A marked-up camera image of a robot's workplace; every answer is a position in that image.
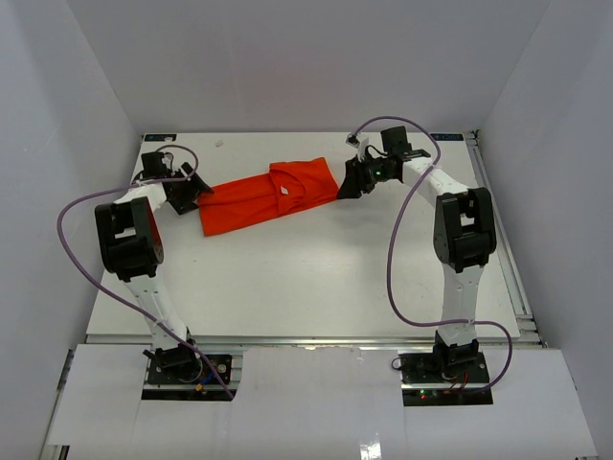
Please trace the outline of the orange t shirt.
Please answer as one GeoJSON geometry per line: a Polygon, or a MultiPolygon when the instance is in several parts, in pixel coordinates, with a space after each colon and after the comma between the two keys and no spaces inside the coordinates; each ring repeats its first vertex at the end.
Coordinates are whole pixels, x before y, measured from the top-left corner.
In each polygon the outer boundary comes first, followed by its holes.
{"type": "Polygon", "coordinates": [[[271,163],[266,173],[216,185],[213,194],[198,198],[203,234],[217,236],[328,204],[338,189],[323,157],[271,163]]]}

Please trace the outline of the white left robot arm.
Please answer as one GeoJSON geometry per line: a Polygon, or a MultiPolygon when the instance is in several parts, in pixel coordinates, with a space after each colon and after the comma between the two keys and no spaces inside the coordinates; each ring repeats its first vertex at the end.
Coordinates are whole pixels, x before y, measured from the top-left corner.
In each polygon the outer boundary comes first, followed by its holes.
{"type": "Polygon", "coordinates": [[[139,186],[95,208],[102,263],[145,312],[152,338],[152,349],[145,355],[161,373],[192,383],[200,377],[203,361],[193,350],[190,330],[176,311],[159,273],[164,249],[154,213],[168,203],[177,215],[183,216],[196,210],[199,196],[213,189],[189,163],[176,169],[169,151],[144,153],[141,162],[142,170],[136,176],[139,186]]]}

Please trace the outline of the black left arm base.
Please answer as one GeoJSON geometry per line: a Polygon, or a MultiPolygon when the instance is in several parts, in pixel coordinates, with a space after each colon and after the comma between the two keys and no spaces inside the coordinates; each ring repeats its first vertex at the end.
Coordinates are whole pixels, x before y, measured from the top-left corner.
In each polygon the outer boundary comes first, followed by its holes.
{"type": "Polygon", "coordinates": [[[192,360],[176,358],[169,365],[162,365],[152,351],[145,350],[143,354],[148,359],[144,385],[146,389],[187,390],[218,385],[213,371],[200,357],[192,360]]]}

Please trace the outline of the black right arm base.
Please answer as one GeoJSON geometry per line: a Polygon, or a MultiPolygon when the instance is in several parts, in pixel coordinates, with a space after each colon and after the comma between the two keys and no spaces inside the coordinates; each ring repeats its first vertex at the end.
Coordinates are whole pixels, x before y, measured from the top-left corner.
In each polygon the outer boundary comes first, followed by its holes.
{"type": "Polygon", "coordinates": [[[404,353],[394,358],[391,367],[401,373],[403,383],[441,383],[459,388],[462,384],[489,383],[488,367],[479,342],[447,345],[436,334],[431,352],[404,353]]]}

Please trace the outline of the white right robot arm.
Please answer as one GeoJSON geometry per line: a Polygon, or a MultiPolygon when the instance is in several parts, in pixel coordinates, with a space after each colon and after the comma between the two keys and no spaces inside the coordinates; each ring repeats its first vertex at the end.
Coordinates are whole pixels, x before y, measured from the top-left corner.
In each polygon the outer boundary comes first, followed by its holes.
{"type": "Polygon", "coordinates": [[[430,367],[452,382],[474,364],[479,343],[474,324],[478,289],[497,245],[493,206],[485,188],[470,188],[439,167],[441,154],[414,149],[404,126],[381,131],[382,148],[351,133],[347,144],[354,158],[345,164],[340,199],[360,198],[379,183],[397,180],[420,194],[434,209],[433,248],[443,267],[442,317],[435,323],[430,367]]]}

